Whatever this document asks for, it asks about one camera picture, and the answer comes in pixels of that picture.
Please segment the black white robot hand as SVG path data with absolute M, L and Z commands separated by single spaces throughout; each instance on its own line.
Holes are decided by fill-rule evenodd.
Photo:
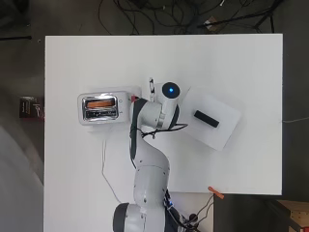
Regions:
M 150 86 L 150 101 L 155 101 L 155 83 L 152 77 L 149 79 L 149 86 Z

